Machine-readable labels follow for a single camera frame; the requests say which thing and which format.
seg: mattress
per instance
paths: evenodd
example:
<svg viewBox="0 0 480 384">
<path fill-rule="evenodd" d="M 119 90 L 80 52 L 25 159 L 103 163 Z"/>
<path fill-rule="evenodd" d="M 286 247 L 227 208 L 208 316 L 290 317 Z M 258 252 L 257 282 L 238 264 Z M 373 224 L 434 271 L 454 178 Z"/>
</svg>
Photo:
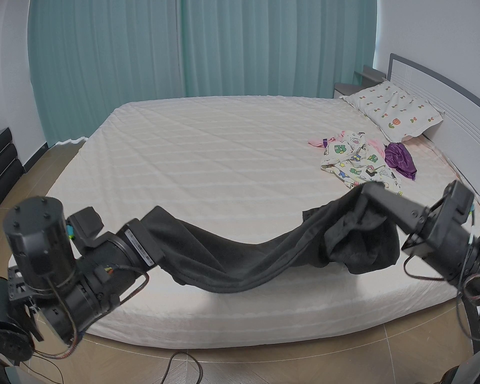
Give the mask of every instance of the mattress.
<svg viewBox="0 0 480 384">
<path fill-rule="evenodd" d="M 348 192 L 321 171 L 323 150 L 307 144 L 342 130 L 385 141 L 367 117 L 339 99 L 281 96 L 197 97 L 134 102 L 116 109 L 87 140 L 48 195 L 65 216 L 86 206 L 116 232 L 155 205 L 228 239 L 258 243 L 302 222 L 302 211 Z M 454 178 L 424 138 L 406 143 L 417 180 L 404 196 L 431 205 Z M 406 236 L 399 233 L 403 243 Z M 235 294 L 181 286 L 155 268 L 134 299 L 89 332 L 162 348 L 283 343 L 347 334 L 438 304 L 456 294 L 446 283 L 414 280 L 406 258 L 381 271 L 290 268 Z M 414 258 L 411 272 L 436 276 Z"/>
</svg>

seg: clothing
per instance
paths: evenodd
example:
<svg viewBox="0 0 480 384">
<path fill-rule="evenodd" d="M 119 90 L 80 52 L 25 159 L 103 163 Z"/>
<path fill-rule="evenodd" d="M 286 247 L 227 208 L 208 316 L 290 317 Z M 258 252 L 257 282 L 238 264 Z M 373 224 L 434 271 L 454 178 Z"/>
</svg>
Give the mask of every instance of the clothing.
<svg viewBox="0 0 480 384">
<path fill-rule="evenodd" d="M 290 266 L 344 263 L 353 274 L 387 268 L 400 256 L 395 223 L 367 203 L 355 212 L 363 185 L 319 208 L 303 223 L 261 244 L 244 244 L 178 220 L 155 207 L 142 224 L 163 253 L 160 267 L 180 284 L 217 293 L 259 286 Z"/>
<path fill-rule="evenodd" d="M 334 173 L 352 189 L 366 181 L 379 181 L 385 188 L 402 194 L 398 180 L 365 134 L 345 131 L 342 141 L 329 143 L 324 151 L 322 169 Z"/>
<path fill-rule="evenodd" d="M 324 142 L 325 140 L 327 143 L 331 143 L 333 141 L 341 141 L 343 136 L 345 135 L 345 131 L 342 131 L 338 136 L 330 137 L 330 139 L 311 139 L 308 141 L 308 144 L 313 145 L 314 147 L 325 148 Z M 384 151 L 384 144 L 379 139 L 366 139 L 367 144 L 370 144 L 373 148 L 377 150 L 382 158 L 385 158 L 385 151 Z"/>
<path fill-rule="evenodd" d="M 385 149 L 385 163 L 401 175 L 415 180 L 417 169 L 411 154 L 402 143 L 390 143 Z"/>
</svg>

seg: green curtain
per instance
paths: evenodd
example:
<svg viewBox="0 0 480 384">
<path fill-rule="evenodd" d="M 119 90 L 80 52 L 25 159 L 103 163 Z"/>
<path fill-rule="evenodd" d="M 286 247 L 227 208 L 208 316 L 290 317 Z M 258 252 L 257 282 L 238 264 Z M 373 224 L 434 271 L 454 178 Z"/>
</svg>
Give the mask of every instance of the green curtain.
<svg viewBox="0 0 480 384">
<path fill-rule="evenodd" d="M 332 97 L 372 65 L 376 0 L 32 0 L 28 56 L 49 145 L 130 101 Z"/>
</svg>

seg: black fabric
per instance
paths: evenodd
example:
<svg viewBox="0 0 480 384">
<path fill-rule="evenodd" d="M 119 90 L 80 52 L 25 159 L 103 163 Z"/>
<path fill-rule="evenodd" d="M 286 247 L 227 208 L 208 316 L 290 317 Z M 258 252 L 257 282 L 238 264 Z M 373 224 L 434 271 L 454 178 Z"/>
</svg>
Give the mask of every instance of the black fabric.
<svg viewBox="0 0 480 384">
<path fill-rule="evenodd" d="M 245 291 L 305 264 L 339 262 L 362 274 L 393 265 L 400 255 L 396 225 L 361 195 L 363 185 L 303 212 L 300 226 L 261 244 L 227 240 L 158 206 L 141 222 L 165 253 L 160 266 L 178 283 L 211 292 Z"/>
</svg>

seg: robotic arm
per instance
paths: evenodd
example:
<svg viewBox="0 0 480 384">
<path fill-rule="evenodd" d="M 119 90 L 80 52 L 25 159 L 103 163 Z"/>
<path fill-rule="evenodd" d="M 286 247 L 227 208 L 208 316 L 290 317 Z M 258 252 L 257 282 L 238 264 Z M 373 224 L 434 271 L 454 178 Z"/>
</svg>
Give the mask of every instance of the robotic arm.
<svg viewBox="0 0 480 384">
<path fill-rule="evenodd" d="M 469 189 L 454 181 L 428 208 L 386 191 L 381 184 L 366 183 L 355 212 L 361 220 L 367 204 L 376 205 L 409 234 L 402 247 L 409 259 L 421 257 L 443 280 L 480 305 L 480 243 L 462 227 L 473 198 Z M 35 351 L 32 336 L 43 340 L 34 312 L 42 311 L 68 345 L 59 355 L 36 352 L 63 359 L 74 351 L 91 324 L 146 285 L 150 269 L 163 267 L 163 252 L 138 219 L 116 234 L 106 232 L 98 237 L 103 223 L 92 207 L 65 221 L 59 200 L 33 197 L 10 210 L 3 226 L 17 266 L 9 268 L 8 281 L 0 280 L 0 292 L 8 290 L 8 297 L 0 297 L 0 353 L 13 361 L 31 358 Z M 70 239 L 82 255 L 78 260 Z M 120 296 L 141 275 L 144 283 L 121 301 Z M 477 362 L 469 366 L 479 366 L 480 354 L 473 358 Z"/>
</svg>

